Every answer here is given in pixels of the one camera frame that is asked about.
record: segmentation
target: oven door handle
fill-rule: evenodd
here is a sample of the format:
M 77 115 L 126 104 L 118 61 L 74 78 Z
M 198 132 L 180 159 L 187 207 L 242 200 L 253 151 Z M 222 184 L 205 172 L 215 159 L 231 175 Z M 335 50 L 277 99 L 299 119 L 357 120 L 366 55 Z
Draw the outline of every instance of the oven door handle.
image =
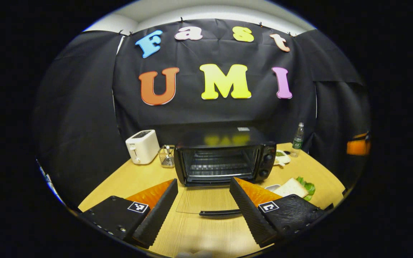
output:
M 228 219 L 241 216 L 241 211 L 239 209 L 225 211 L 200 211 L 199 215 L 209 219 Z

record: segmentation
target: bread slice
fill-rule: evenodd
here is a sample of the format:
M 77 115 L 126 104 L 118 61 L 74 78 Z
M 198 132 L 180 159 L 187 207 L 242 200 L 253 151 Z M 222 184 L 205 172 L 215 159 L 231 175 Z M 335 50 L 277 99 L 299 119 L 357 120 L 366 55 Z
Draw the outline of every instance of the bread slice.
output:
M 281 197 L 285 197 L 291 194 L 295 194 L 300 198 L 304 198 L 308 195 L 307 189 L 305 189 L 299 181 L 294 178 L 290 178 L 286 183 L 282 186 L 274 190 L 274 193 L 280 195 Z

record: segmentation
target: purple letter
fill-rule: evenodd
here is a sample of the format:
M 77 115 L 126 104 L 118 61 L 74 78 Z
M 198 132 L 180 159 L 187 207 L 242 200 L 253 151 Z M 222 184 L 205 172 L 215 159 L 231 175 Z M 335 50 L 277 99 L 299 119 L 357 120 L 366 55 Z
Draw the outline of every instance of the purple letter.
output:
M 288 74 L 288 70 L 281 68 L 281 67 L 272 67 L 272 71 L 274 71 L 275 74 L 277 75 L 277 82 L 278 82 L 277 97 L 279 99 L 292 98 L 292 93 L 290 92 L 290 88 L 288 86 L 288 79 L 286 78 L 286 75 Z

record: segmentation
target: wire utensil holder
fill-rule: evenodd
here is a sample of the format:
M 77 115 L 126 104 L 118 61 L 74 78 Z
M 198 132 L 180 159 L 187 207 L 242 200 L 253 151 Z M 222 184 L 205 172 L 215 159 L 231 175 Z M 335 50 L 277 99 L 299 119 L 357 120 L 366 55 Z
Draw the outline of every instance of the wire utensil holder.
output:
M 159 149 L 159 159 L 162 167 L 173 168 L 175 164 L 173 163 L 175 145 L 164 145 Z

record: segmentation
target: black curtain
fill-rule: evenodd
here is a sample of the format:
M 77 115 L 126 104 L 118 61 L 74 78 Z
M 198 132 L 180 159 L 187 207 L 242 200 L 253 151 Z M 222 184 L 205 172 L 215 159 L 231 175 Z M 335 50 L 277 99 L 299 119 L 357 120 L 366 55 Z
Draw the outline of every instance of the black curtain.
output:
M 37 158 L 72 209 L 129 159 L 111 91 L 121 38 L 106 31 L 80 34 L 39 87 L 32 119 Z
M 339 47 L 319 30 L 300 34 L 295 41 L 304 50 L 317 96 L 309 153 L 351 188 L 367 160 L 346 153 L 348 141 L 371 129 L 366 85 Z
M 202 29 L 200 40 L 176 40 L 179 28 L 195 26 Z M 237 41 L 232 28 L 246 27 L 254 41 Z M 161 30 L 161 48 L 147 58 L 135 43 L 148 34 Z M 290 52 L 277 47 L 270 34 L 286 40 Z M 244 21 L 199 19 L 168 23 L 139 31 L 125 37 L 116 57 L 113 91 L 122 140 L 143 129 L 155 129 L 159 143 L 176 144 L 179 137 L 198 127 L 254 126 L 276 142 L 291 142 L 299 122 L 305 124 L 308 150 L 315 127 L 315 86 L 310 77 L 303 49 L 287 33 L 260 27 Z M 227 75 L 234 64 L 247 66 L 246 80 L 251 98 L 203 100 L 205 74 L 203 64 L 216 64 Z M 165 91 L 162 70 L 178 67 L 176 93 L 167 104 L 149 106 L 141 99 L 139 75 L 156 71 L 154 93 Z M 291 99 L 279 99 L 277 78 L 272 67 L 288 70 Z
M 203 38 L 176 40 L 179 28 L 187 26 L 200 27 Z M 249 28 L 254 41 L 237 41 L 235 26 Z M 135 43 L 156 30 L 163 31 L 161 48 L 142 58 Z M 290 52 L 279 49 L 270 34 L 284 38 Z M 203 64 L 216 64 L 225 75 L 234 64 L 247 66 L 251 98 L 203 100 Z M 162 70 L 169 67 L 179 68 L 174 98 L 147 105 L 139 75 L 156 71 L 154 93 L 162 94 Z M 277 98 L 272 67 L 288 70 L 291 99 Z M 254 126 L 276 142 L 291 142 L 299 122 L 305 124 L 303 150 L 350 188 L 366 158 L 347 155 L 346 143 L 370 129 L 370 117 L 364 82 L 341 50 L 318 30 L 292 37 L 243 21 L 200 19 L 132 36 L 104 31 L 77 36 L 41 83 L 33 134 L 41 166 L 75 209 L 129 159 L 124 141 L 140 130 L 155 129 L 160 145 L 176 144 L 199 126 Z

